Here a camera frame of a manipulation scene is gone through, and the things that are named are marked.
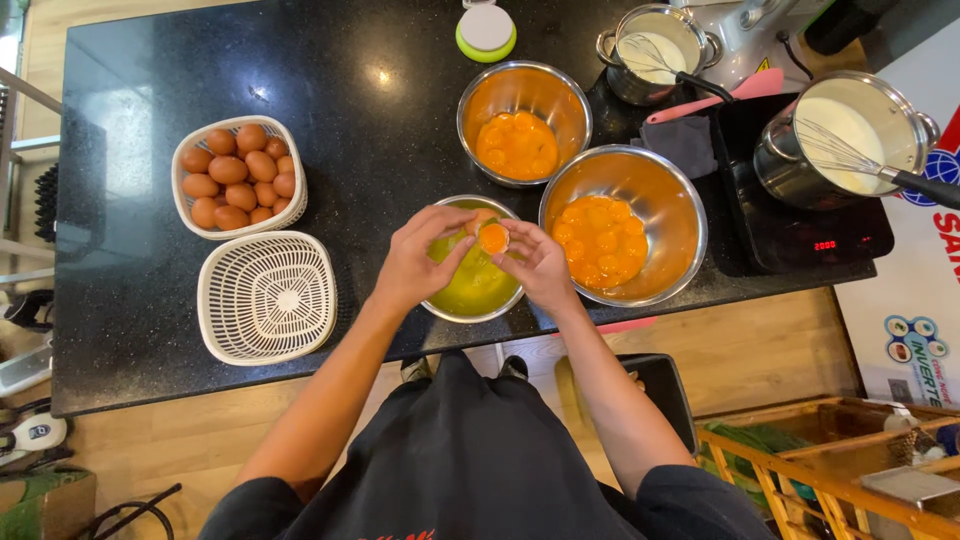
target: brown egg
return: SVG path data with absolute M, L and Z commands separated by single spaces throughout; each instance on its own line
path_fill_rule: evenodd
M 249 184 L 241 182 L 227 186 L 227 204 L 245 212 L 256 208 L 256 194 Z
M 237 141 L 227 130 L 210 130 L 210 133 L 206 134 L 206 146 L 218 156 L 229 156 L 236 151 Z
M 272 217 L 274 217 L 274 212 L 270 209 L 264 207 L 253 209 L 253 211 L 250 212 L 250 224 L 254 225 L 261 221 L 267 221 Z
M 216 197 L 220 193 L 220 185 L 206 174 L 194 173 L 183 179 L 183 192 L 194 199 Z
M 281 138 L 272 136 L 267 139 L 267 144 L 263 147 L 263 151 L 271 158 L 279 160 L 288 153 L 287 143 L 283 142 Z
M 210 178 L 220 184 L 241 183 L 247 172 L 247 165 L 234 156 L 217 156 L 210 162 Z
M 193 202 L 193 208 L 190 209 L 190 217 L 197 227 L 210 229 L 216 226 L 217 222 L 213 219 L 213 212 L 220 205 L 209 197 L 201 197 Z
M 224 231 L 233 231 L 250 225 L 250 217 L 237 207 L 218 207 L 213 210 L 213 219 L 217 227 Z
M 244 152 L 263 150 L 267 145 L 267 133 L 256 124 L 247 124 L 237 132 L 237 148 Z
M 244 160 L 250 174 L 260 182 L 273 182 L 276 176 L 274 159 L 259 150 L 251 150 Z
M 284 156 L 276 161 L 276 172 L 292 173 L 294 172 L 294 159 L 290 156 Z
M 188 173 L 205 173 L 211 160 L 213 154 L 203 148 L 187 148 L 180 154 L 180 165 L 183 165 Z
M 274 178 L 274 189 L 280 197 L 292 199 L 297 191 L 297 177 L 294 173 L 281 173 Z
M 260 203 L 261 207 L 271 207 L 280 198 L 274 190 L 274 185 L 265 182 L 257 183 L 253 187 L 253 192 L 256 193 L 256 202 Z
M 274 215 L 280 215 L 288 206 L 290 206 L 290 199 L 277 199 L 274 203 Z

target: empty white basket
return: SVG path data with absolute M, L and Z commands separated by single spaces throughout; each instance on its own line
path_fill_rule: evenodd
M 297 190 L 294 193 L 294 198 L 290 200 L 290 205 L 279 215 L 275 215 L 255 225 L 248 225 L 247 227 L 241 227 L 233 231 L 204 229 L 194 223 L 193 217 L 190 215 L 190 209 L 193 208 L 194 199 L 183 192 L 183 179 L 190 173 L 186 172 L 183 166 L 180 165 L 180 153 L 187 148 L 193 147 L 209 150 L 209 148 L 206 147 L 206 134 L 209 133 L 210 130 L 221 128 L 237 135 L 240 128 L 247 124 L 257 124 L 263 128 L 263 131 L 267 132 L 267 136 L 281 138 L 283 142 L 287 143 L 287 148 L 290 149 L 290 157 L 294 160 L 294 176 L 297 179 Z M 187 135 L 186 138 L 180 142 L 177 151 L 174 152 L 174 160 L 170 170 L 174 188 L 174 202 L 177 204 L 177 212 L 180 213 L 180 219 L 183 221 L 183 225 L 186 225 L 190 231 L 208 240 L 229 240 L 231 238 L 238 238 L 244 234 L 263 233 L 265 231 L 283 229 L 284 227 L 293 225 L 306 210 L 306 178 L 303 174 L 303 165 L 300 164 L 300 152 L 297 151 L 297 145 L 294 143 L 294 137 L 290 135 L 290 131 L 270 116 L 239 116 L 229 120 L 221 120 L 220 122 L 214 122 L 209 126 L 202 127 L 192 134 Z
M 227 242 L 201 268 L 197 313 L 207 349 L 228 364 L 273 364 L 315 350 L 337 318 L 324 245 L 292 231 Z

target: stand mixer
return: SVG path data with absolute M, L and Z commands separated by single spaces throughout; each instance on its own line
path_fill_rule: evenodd
M 810 81 L 797 62 L 790 59 L 790 52 L 798 62 L 804 61 L 797 34 L 831 3 L 831 0 L 670 0 L 671 6 L 689 13 L 705 31 L 715 34 L 723 43 L 723 58 L 701 73 L 703 79 L 732 90 L 757 71 L 778 67 L 783 70 L 783 92 L 800 91 Z

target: shoe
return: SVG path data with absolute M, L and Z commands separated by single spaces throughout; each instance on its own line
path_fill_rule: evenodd
M 400 362 L 400 379 L 404 382 L 433 379 L 433 372 L 430 371 L 430 364 L 427 363 L 426 356 L 407 358 Z
M 517 355 L 507 356 L 507 359 L 503 362 L 503 367 L 500 368 L 500 374 L 498 377 L 516 377 L 518 379 L 529 380 L 530 375 L 527 371 L 527 362 L 523 358 Z

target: pink silicone spatula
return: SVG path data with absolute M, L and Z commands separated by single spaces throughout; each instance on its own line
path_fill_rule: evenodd
M 772 96 L 774 94 L 779 94 L 782 89 L 783 70 L 778 67 L 771 67 L 770 69 L 764 69 L 763 71 L 754 73 L 750 77 L 744 79 L 743 83 L 740 83 L 740 86 L 738 86 L 734 91 L 730 92 L 730 95 L 736 99 L 750 99 L 752 97 Z M 714 96 L 707 99 L 702 99 L 700 101 L 684 103 L 683 105 L 671 107 L 670 109 L 658 110 L 650 116 L 647 116 L 646 123 L 659 124 L 660 122 L 666 122 L 667 120 L 673 120 L 674 118 L 687 116 L 692 112 L 696 112 L 700 109 L 706 109 L 707 107 L 716 105 L 718 103 L 723 103 L 723 100 Z

